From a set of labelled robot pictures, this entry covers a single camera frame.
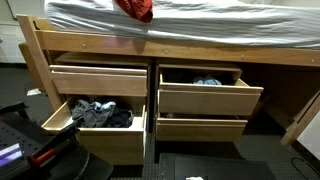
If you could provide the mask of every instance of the black object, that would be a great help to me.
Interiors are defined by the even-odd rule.
[[[158,89],[156,88],[156,81],[154,79],[158,79],[158,74],[156,74],[157,69],[157,59],[154,57],[151,57],[151,61],[149,61],[149,69],[148,69],[148,91],[150,92],[147,96],[147,107],[148,107],[148,121],[147,121],[147,130],[149,133],[152,133],[153,131],[153,119],[156,114],[156,108],[155,103],[157,102],[156,94],[158,92]]]
[[[132,125],[132,121],[134,118],[132,108],[125,108],[125,107],[115,107],[110,120],[107,122],[106,127],[113,127],[113,128],[129,128]]]
[[[309,166],[309,168],[320,178],[320,173],[317,171],[316,168],[314,168],[310,163],[308,163],[307,161],[301,159],[301,158],[298,158],[298,157],[294,157],[294,158],[291,158],[291,164],[292,166],[298,171],[299,174],[301,174],[301,176],[303,176],[304,179],[309,179],[306,175],[304,175],[301,170],[296,166],[296,163],[295,161],[298,160],[300,162],[303,162],[305,163],[307,166]]]
[[[206,77],[211,75],[214,79],[221,82],[222,85],[234,85],[235,81],[230,72],[224,71],[204,71],[198,72],[192,69],[176,69],[169,68],[163,70],[164,79],[166,82],[175,83],[193,83],[195,77]]]
[[[70,143],[70,137],[78,132],[77,124],[68,126],[55,136],[32,123],[24,108],[26,106],[23,103],[17,103],[0,109],[0,150],[19,144],[23,152],[18,163],[15,161],[6,167],[0,167],[1,180],[108,179],[113,170],[111,164],[91,154],[84,147]],[[39,166],[30,161],[30,157],[43,158],[53,150],[55,156],[50,156],[50,159]]]
[[[159,165],[160,180],[186,180],[188,177],[203,180],[276,179],[265,162],[162,153]]]

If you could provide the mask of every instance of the white bed sheet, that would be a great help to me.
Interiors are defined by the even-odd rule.
[[[129,17],[114,0],[46,0],[59,31],[320,49],[320,9],[236,0],[153,0],[153,20]]]

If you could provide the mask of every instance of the black floor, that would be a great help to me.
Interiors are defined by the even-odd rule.
[[[30,108],[30,118],[41,125],[53,110],[45,94],[26,96],[34,83],[26,69],[0,67],[0,105],[5,106],[24,101]],[[167,143],[160,144],[162,152],[188,153],[215,157],[265,161],[277,179],[304,179],[292,166],[291,159],[300,156],[293,148],[280,144],[282,129],[267,115],[250,122],[243,137],[236,143]],[[304,163],[296,166],[308,179],[318,179],[316,174]],[[157,179],[158,165],[154,163],[154,138],[148,134],[146,143],[143,177],[112,178],[117,180]]]

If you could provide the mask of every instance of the bed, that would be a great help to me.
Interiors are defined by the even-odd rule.
[[[223,17],[217,20],[221,23],[219,26],[214,26],[215,33],[205,33],[211,30],[206,29],[206,26],[211,23],[212,18],[204,19],[204,21],[200,20],[207,15],[201,15],[200,13],[197,15],[198,17],[191,20],[192,18],[183,16],[183,13],[180,15],[172,13],[179,16],[177,19],[170,18],[172,14],[169,13],[157,14],[157,3],[169,2],[167,0],[154,1],[154,19],[151,24],[142,24],[127,17],[113,3],[112,6],[110,4],[107,6],[106,3],[110,1],[79,1],[84,4],[80,3],[80,5],[73,6],[74,9],[70,7],[72,2],[78,1],[47,1],[47,19],[38,19],[26,15],[18,16],[19,24],[36,62],[37,71],[41,75],[55,110],[59,109],[63,102],[52,82],[49,68],[50,59],[47,59],[44,50],[143,56],[151,59],[164,57],[320,66],[320,51],[318,50],[320,48],[320,23],[316,19],[320,15],[320,11],[315,8],[247,5],[233,1],[235,4],[231,6],[225,4],[216,6],[218,8],[216,8],[212,18],[217,20],[217,17]],[[90,7],[92,10],[93,6],[85,4],[90,2],[91,5],[93,5],[92,2],[100,2],[100,4],[96,4],[96,8],[101,7],[102,2],[106,5],[102,7],[103,10],[93,12],[96,19],[94,23],[91,23],[92,16],[78,16],[79,11],[90,13]],[[235,12],[238,12],[239,9],[243,13],[241,17],[235,15]],[[99,18],[99,13],[111,13],[109,15],[112,18]],[[105,20],[110,20],[111,24],[101,22]],[[175,27],[181,29],[172,28],[174,32],[164,32],[174,24],[176,24]],[[189,26],[198,27],[198,25],[203,25],[203,33],[200,33],[200,36],[199,34],[193,34],[194,29],[187,30]],[[304,116],[297,119],[284,136],[282,140],[284,144],[288,145],[296,140],[316,115],[316,112],[320,110],[320,106],[318,106],[320,104],[319,94],[314,96],[310,102],[312,103],[309,104]]]
[[[114,0],[47,0],[45,7],[47,19],[59,31],[320,49],[318,8],[153,0],[153,19],[142,23]]]

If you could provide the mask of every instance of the drawer front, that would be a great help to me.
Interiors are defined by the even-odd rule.
[[[54,59],[57,64],[108,64],[108,65],[132,65],[132,66],[148,66],[150,58],[143,56],[127,56],[115,54],[97,54],[83,52],[66,52]]]
[[[260,94],[159,90],[161,113],[251,115]]]
[[[61,94],[146,96],[146,70],[57,65],[50,68]]]
[[[252,114],[263,91],[263,88],[250,87],[239,79],[241,70],[236,67],[162,64],[159,66],[162,68],[159,69],[158,92],[159,112],[161,113],[248,116]],[[172,74],[173,72],[178,72],[177,77]],[[224,85],[193,84],[193,78],[190,78],[192,75],[198,76],[199,73],[201,75],[199,77],[202,77],[204,74],[210,75],[216,72],[217,77],[222,78],[227,75],[229,83]]]
[[[59,132],[72,122],[70,104],[64,103],[42,127],[51,132]],[[80,128],[77,134],[80,144],[114,165],[143,165],[145,106],[132,106],[134,112],[139,113],[135,115],[130,128]]]
[[[79,142],[91,153],[114,165],[143,165],[143,132],[80,132]]]
[[[203,120],[158,118],[157,141],[234,142],[247,120]]]

